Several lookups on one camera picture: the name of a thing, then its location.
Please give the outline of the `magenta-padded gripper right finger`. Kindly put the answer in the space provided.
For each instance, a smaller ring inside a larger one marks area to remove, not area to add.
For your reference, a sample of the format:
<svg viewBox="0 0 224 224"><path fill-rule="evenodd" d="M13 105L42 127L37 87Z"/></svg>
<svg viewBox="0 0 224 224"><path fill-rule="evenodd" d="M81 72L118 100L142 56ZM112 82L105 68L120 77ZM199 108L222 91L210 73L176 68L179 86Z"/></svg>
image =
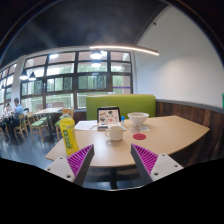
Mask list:
<svg viewBox="0 0 224 224"><path fill-rule="evenodd" d="M131 145L131 155L144 184L152 183L182 169L182 166L169 155L165 153L157 155L136 144Z"/></svg>

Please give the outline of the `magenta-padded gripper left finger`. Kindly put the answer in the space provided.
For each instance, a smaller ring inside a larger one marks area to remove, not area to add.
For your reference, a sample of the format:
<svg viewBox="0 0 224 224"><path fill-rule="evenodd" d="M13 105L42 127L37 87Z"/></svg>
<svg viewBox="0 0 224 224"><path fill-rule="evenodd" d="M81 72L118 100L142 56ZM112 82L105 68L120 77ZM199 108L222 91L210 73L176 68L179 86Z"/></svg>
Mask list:
<svg viewBox="0 0 224 224"><path fill-rule="evenodd" d="M91 144L68 157L58 157L46 171L82 186L94 154L94 145Z"/></svg>

